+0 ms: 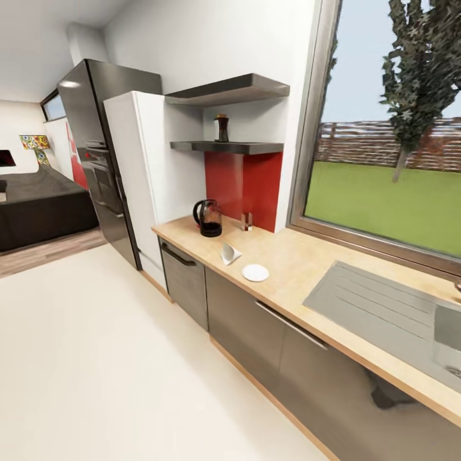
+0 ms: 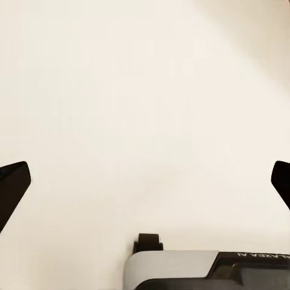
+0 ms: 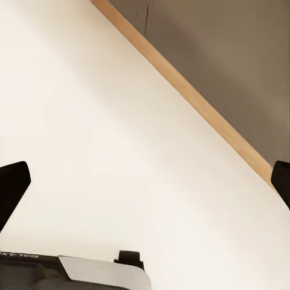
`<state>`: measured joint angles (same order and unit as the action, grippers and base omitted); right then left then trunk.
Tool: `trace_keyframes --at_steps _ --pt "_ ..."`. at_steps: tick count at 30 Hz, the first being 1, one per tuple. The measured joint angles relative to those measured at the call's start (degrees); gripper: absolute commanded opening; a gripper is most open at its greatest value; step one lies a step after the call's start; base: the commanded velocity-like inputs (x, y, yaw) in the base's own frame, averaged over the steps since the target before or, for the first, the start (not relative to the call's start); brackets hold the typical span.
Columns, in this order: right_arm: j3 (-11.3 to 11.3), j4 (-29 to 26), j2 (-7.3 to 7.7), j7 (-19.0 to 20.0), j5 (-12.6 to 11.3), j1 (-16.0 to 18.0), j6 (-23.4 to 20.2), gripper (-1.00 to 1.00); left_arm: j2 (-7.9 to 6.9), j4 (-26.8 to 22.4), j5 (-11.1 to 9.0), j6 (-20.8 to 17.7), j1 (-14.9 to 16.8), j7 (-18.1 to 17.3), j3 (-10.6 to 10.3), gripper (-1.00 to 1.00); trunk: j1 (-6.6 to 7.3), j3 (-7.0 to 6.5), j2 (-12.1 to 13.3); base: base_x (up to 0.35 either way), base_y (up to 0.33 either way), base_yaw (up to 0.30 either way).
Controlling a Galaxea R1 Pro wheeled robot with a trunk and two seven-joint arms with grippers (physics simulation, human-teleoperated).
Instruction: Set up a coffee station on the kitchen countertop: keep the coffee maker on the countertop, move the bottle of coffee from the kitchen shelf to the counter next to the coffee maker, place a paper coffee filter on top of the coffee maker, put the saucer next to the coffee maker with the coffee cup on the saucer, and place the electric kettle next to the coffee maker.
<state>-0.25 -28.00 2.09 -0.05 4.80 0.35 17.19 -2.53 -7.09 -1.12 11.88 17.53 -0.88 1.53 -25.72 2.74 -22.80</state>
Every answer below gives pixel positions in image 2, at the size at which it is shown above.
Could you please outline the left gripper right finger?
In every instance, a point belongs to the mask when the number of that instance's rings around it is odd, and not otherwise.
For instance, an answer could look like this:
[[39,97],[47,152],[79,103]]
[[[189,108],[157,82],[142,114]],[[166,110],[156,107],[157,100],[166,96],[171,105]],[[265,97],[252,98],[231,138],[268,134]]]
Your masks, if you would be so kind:
[[290,163],[276,161],[272,170],[271,182],[290,209]]

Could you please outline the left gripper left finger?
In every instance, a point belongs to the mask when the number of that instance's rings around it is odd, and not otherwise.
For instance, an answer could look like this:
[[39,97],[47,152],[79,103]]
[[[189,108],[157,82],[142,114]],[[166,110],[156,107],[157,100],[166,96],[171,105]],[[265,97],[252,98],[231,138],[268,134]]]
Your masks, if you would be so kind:
[[0,167],[0,233],[31,184],[26,161]]

